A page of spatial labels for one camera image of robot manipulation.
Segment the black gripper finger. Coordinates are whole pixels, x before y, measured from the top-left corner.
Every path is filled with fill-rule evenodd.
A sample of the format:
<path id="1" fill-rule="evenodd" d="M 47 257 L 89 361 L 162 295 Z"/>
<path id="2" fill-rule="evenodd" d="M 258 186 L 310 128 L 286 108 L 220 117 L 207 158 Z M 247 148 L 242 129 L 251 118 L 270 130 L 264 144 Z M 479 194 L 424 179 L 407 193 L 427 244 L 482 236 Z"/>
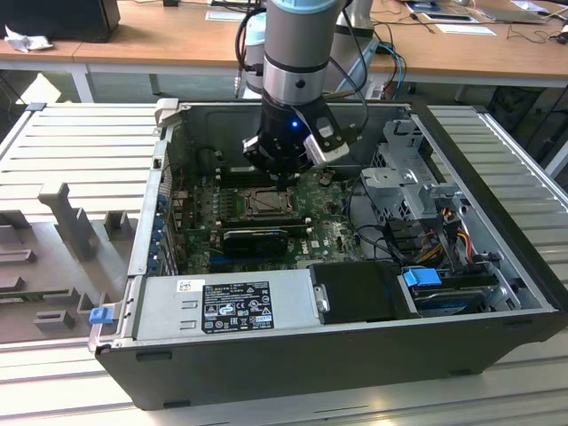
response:
<path id="1" fill-rule="evenodd" d="M 287 185 L 287 175 L 280 158 L 268 153 L 261 145 L 258 136 L 242 141 L 243 156 L 257 169 L 267 173 L 275 181 L 276 189 L 283 191 Z"/>
<path id="2" fill-rule="evenodd" d="M 313 166 L 314 163 L 307 153 L 302 153 L 290 160 L 288 164 L 288 186 L 296 186 L 302 175 L 312 169 Z"/>

